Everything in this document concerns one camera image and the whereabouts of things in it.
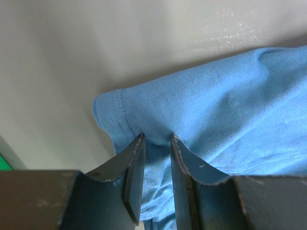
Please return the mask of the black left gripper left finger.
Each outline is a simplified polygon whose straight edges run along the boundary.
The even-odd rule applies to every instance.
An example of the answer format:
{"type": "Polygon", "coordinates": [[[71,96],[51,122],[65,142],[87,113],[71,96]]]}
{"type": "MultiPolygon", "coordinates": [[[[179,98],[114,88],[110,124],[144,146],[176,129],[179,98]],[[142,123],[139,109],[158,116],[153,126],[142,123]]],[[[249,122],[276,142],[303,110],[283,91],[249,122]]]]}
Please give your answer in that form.
{"type": "Polygon", "coordinates": [[[140,223],[146,141],[139,134],[121,153],[78,173],[60,230],[133,230],[140,223]]]}

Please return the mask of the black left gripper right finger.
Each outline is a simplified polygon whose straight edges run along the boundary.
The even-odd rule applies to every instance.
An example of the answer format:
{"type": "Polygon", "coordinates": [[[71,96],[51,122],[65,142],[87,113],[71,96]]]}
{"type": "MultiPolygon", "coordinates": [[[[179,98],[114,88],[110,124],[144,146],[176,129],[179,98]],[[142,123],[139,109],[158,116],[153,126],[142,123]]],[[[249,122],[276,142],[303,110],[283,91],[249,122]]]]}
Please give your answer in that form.
{"type": "Polygon", "coordinates": [[[248,229],[232,177],[190,151],[175,134],[171,170],[177,229],[248,229]]]}

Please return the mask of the blue t-shirt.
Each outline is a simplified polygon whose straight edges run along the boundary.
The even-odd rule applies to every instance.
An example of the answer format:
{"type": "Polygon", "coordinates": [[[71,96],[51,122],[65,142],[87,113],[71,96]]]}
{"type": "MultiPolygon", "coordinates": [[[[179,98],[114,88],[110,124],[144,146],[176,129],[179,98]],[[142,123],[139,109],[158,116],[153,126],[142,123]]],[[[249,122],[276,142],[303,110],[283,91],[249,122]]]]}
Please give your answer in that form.
{"type": "Polygon", "coordinates": [[[230,175],[306,174],[307,48],[260,48],[97,96],[116,153],[146,137],[140,219],[176,229],[170,139],[230,175]]]}

